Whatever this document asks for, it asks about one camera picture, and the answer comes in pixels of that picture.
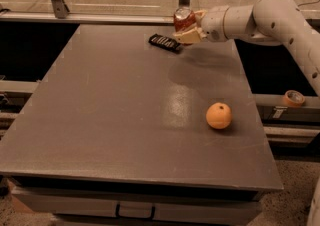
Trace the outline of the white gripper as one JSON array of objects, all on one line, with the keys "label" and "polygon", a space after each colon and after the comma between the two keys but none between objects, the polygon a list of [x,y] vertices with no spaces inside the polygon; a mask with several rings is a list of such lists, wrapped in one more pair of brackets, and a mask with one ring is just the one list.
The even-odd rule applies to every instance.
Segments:
[{"label": "white gripper", "polygon": [[225,42],[227,37],[224,32],[224,18],[228,6],[217,6],[210,10],[195,11],[195,19],[200,27],[194,27],[188,31],[175,32],[174,39],[180,44],[200,43],[205,37],[211,42]]}]

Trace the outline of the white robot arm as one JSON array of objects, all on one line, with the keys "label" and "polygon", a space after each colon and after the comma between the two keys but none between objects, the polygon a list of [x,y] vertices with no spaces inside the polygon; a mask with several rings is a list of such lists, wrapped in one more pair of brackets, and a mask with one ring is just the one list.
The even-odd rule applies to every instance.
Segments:
[{"label": "white robot arm", "polygon": [[179,8],[174,39],[181,44],[240,39],[253,44],[281,44],[320,95],[320,34],[293,0],[257,0],[249,6],[217,6],[208,11]]}]

